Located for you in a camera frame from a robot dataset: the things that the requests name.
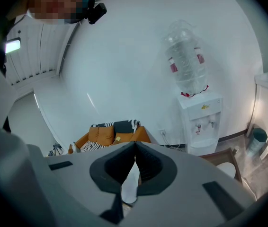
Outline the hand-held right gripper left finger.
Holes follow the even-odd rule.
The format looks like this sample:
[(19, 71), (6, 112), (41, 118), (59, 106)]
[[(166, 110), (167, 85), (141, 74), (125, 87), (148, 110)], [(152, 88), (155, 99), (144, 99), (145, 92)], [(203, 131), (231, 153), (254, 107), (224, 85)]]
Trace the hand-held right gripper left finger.
[(101, 220), (133, 225), (123, 209), (122, 184), (134, 165), (135, 143), (46, 158), (60, 186), (80, 207)]

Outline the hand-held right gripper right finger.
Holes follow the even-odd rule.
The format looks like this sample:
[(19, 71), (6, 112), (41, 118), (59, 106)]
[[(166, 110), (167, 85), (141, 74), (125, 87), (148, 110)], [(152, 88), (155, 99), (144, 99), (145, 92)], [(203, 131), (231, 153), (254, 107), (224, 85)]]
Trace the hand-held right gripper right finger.
[(139, 196), (124, 218), (124, 227), (216, 227), (226, 222), (203, 184), (217, 182), (243, 210), (254, 203), (242, 184), (207, 160), (146, 143), (177, 166), (174, 181), (157, 195)]

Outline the dark tripod equipment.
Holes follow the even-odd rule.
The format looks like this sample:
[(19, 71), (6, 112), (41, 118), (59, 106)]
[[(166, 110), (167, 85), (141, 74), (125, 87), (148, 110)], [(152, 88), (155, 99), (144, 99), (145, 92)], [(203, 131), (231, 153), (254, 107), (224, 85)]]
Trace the dark tripod equipment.
[(55, 143), (55, 144), (53, 145), (53, 149), (49, 151), (49, 153), (48, 153), (47, 156), (48, 156), (48, 157), (51, 157), (51, 156), (60, 156), (60, 155), (63, 154), (63, 152), (64, 152), (64, 150), (63, 150), (63, 148), (61, 147), (61, 145), (58, 144), (58, 143)]

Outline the orange sofa cushion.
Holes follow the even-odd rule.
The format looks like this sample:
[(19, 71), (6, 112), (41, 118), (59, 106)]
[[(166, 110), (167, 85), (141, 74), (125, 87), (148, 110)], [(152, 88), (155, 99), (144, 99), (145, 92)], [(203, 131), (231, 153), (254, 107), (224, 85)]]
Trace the orange sofa cushion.
[(88, 140), (91, 142), (97, 142), (99, 135), (99, 127), (90, 127), (88, 133)]
[(133, 135), (133, 133), (116, 133), (116, 140), (120, 143), (130, 142)]
[(114, 126), (99, 127), (97, 143), (102, 146), (110, 146), (114, 142)]

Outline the wooden tray table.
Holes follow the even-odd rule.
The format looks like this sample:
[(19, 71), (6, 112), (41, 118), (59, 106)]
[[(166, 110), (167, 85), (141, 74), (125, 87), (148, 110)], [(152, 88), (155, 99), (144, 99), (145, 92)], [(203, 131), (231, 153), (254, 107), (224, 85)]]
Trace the wooden tray table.
[(237, 180), (238, 182), (242, 183), (241, 174), (239, 171), (237, 161), (236, 161), (235, 156), (230, 148), (227, 150), (215, 152), (213, 154), (203, 155), (200, 157), (207, 160), (208, 162), (212, 163), (214, 166), (217, 166), (217, 165), (224, 163), (224, 162), (230, 162), (230, 163), (234, 164), (234, 166), (236, 168), (236, 175), (235, 175), (234, 179)]

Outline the orange sofa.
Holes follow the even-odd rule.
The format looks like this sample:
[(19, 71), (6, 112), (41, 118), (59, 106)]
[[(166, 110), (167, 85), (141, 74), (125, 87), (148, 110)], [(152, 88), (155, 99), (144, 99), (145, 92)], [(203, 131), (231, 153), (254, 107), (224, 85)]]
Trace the orange sofa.
[[(142, 141), (142, 142), (147, 142), (147, 143), (151, 142), (151, 140), (150, 140), (150, 138), (149, 138), (149, 136), (147, 134), (146, 129), (141, 124), (140, 124), (140, 127), (135, 132), (135, 134), (133, 135), (131, 141)], [(76, 148), (74, 143), (69, 146), (68, 154), (73, 154), (74, 152), (75, 153), (80, 153), (81, 152), (79, 149)], [(115, 141), (113, 142), (112, 146), (116, 145), (116, 144), (119, 144), (119, 143), (120, 142), (118, 142), (115, 139)]]

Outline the dark teal waste bin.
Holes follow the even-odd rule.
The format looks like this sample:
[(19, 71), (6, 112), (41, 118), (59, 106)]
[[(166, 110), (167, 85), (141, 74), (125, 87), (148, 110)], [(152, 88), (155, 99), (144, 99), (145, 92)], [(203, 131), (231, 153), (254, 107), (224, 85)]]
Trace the dark teal waste bin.
[(251, 129), (248, 129), (246, 136), (248, 138), (248, 145), (246, 147), (247, 156), (260, 156), (268, 139), (266, 131), (260, 126), (253, 124)]

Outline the red ribbon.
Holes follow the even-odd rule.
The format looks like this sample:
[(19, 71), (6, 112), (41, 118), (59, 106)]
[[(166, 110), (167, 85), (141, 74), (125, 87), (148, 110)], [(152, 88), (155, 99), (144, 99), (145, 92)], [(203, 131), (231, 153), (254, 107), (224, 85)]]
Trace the red ribbon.
[(187, 98), (192, 98), (192, 97), (194, 97), (195, 95), (198, 95), (198, 94), (201, 94), (201, 93), (207, 91), (208, 88), (209, 88), (209, 86), (207, 85), (207, 86), (205, 87), (204, 90), (202, 90), (202, 91), (200, 91), (200, 92), (198, 92), (198, 93), (189, 94), (189, 93), (183, 93), (183, 92), (181, 92), (181, 95), (184, 96), (184, 97), (187, 97)]

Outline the clear water bottle red label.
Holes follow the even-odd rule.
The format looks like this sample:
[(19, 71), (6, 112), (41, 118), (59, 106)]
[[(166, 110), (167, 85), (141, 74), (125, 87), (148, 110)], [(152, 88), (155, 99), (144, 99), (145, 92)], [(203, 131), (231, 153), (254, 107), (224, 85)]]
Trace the clear water bottle red label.
[(162, 39), (170, 70), (183, 93), (194, 94), (207, 86), (205, 58), (194, 26), (185, 20), (173, 22)]

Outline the long ceiling light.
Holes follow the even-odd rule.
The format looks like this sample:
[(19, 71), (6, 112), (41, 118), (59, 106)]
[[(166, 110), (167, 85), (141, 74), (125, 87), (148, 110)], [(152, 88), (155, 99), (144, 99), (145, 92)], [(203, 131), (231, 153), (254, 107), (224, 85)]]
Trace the long ceiling light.
[(13, 51), (19, 50), (21, 48), (21, 38), (17, 37), (8, 40), (5, 45), (5, 53), (11, 53)]

